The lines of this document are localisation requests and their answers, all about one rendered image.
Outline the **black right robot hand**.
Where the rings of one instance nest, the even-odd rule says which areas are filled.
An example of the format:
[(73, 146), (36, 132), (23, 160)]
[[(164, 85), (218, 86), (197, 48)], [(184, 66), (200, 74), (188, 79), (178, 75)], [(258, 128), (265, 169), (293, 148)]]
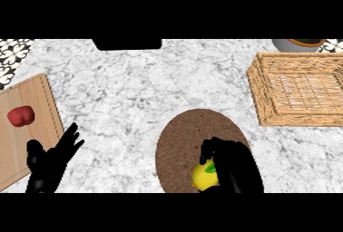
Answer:
[(258, 169), (250, 148), (241, 141), (222, 140), (213, 137), (201, 145), (200, 164), (213, 160), (219, 185), (201, 190), (201, 193), (250, 193), (265, 192), (262, 175)]

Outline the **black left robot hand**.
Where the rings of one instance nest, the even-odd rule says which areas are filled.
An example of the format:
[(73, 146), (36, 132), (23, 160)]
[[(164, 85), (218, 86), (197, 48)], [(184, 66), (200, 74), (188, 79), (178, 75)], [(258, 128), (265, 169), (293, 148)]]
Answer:
[(59, 187), (70, 160), (76, 156), (85, 140), (79, 139), (79, 125), (71, 124), (57, 146), (49, 150), (37, 140), (27, 142), (27, 166), (31, 177), (27, 184), (27, 193), (54, 193)]

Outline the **yellow lemon with green leaf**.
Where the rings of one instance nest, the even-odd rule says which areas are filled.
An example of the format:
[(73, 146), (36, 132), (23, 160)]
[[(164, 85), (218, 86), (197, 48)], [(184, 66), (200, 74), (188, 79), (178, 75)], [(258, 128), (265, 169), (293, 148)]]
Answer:
[(193, 186), (204, 191), (219, 183), (215, 162), (207, 160), (206, 164), (195, 164), (193, 167)]

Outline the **brown oval placemat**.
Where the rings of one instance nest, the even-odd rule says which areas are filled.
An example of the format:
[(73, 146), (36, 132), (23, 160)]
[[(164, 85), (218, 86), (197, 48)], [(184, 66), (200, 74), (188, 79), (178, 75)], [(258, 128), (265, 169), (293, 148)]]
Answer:
[(157, 175), (166, 193), (198, 192), (193, 185), (194, 165), (200, 162), (203, 142), (213, 137), (249, 144), (235, 123), (213, 110), (188, 110), (167, 123), (156, 151)]

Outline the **wicker basket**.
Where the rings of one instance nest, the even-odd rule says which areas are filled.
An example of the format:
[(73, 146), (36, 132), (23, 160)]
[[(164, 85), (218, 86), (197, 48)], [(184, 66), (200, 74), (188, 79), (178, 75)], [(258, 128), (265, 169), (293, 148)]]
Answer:
[(262, 126), (343, 127), (343, 53), (258, 53), (247, 76)]

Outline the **wooden cutting board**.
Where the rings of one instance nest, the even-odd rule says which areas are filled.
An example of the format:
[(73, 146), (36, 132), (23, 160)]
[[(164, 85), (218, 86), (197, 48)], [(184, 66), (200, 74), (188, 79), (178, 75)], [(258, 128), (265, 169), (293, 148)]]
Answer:
[(64, 126), (45, 73), (0, 91), (0, 191), (28, 174), (27, 141), (54, 147)]

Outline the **white pot with brown rim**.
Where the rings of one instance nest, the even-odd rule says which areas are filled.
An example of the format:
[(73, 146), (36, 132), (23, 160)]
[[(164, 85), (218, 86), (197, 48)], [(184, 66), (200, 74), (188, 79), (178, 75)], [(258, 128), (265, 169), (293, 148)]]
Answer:
[(274, 39), (272, 44), (283, 53), (314, 53), (318, 51), (326, 40), (321, 39), (317, 43), (302, 43), (295, 39)]

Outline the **black appliance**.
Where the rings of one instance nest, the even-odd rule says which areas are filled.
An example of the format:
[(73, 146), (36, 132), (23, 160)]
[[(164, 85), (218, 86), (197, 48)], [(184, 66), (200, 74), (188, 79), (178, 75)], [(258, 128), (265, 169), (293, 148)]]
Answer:
[(161, 39), (93, 39), (101, 51), (151, 50), (163, 47)]

